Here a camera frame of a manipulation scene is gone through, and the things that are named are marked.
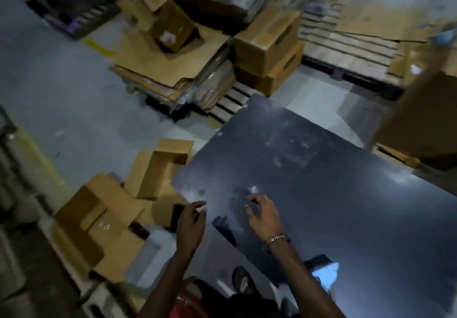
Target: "hand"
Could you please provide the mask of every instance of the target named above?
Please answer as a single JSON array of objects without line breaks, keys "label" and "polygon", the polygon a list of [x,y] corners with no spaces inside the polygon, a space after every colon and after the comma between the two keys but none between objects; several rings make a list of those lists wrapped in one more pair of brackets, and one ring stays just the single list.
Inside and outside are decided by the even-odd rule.
[{"label": "hand", "polygon": [[260,240],[266,242],[272,237],[282,234],[283,226],[273,201],[268,199],[265,195],[249,195],[248,199],[259,204],[259,217],[254,215],[248,205],[245,205],[245,207],[249,219],[249,226],[254,230]]},{"label": "hand", "polygon": [[184,207],[176,228],[176,255],[191,260],[205,232],[206,211],[197,208],[206,204],[204,201],[192,202]]}]

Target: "forearm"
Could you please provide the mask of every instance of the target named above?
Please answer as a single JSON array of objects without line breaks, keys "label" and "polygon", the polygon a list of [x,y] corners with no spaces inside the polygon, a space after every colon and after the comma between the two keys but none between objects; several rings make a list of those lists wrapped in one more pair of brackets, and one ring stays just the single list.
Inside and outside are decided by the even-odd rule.
[{"label": "forearm", "polygon": [[302,317],[344,318],[338,306],[306,270],[293,246],[283,239],[272,242],[270,246],[286,274]]},{"label": "forearm", "polygon": [[169,317],[190,259],[191,257],[182,257],[176,253],[174,254],[157,286],[138,313],[138,318]]}]

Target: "table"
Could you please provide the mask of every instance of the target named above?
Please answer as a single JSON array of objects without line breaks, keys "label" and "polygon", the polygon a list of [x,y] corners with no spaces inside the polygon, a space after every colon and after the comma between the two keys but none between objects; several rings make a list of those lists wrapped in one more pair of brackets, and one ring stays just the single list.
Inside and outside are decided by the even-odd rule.
[{"label": "table", "polygon": [[237,248],[274,284],[276,261],[248,227],[250,191],[275,203],[306,260],[340,263],[350,318],[445,317],[457,277],[457,198],[301,116],[253,96],[173,182],[226,218]]}]

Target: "shoe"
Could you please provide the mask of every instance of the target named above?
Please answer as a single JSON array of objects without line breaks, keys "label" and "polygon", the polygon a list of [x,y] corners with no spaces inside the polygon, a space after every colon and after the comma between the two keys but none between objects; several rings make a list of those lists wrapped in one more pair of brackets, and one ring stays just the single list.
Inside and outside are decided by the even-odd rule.
[{"label": "shoe", "polygon": [[238,266],[233,270],[232,273],[232,284],[237,293],[243,293],[247,295],[260,295],[257,287],[249,275],[242,266]]}]

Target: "bracelet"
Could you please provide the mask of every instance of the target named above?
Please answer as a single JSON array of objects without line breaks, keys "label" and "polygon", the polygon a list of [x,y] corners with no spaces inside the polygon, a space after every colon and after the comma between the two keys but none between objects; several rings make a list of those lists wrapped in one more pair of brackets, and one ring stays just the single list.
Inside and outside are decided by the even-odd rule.
[{"label": "bracelet", "polygon": [[268,254],[271,254],[270,244],[272,244],[274,241],[280,240],[282,238],[287,240],[287,242],[290,242],[290,238],[289,238],[289,236],[287,236],[287,234],[279,234],[279,235],[274,236],[274,237],[272,237],[271,239],[269,239],[269,240],[267,240],[265,242],[264,251],[266,251]]}]

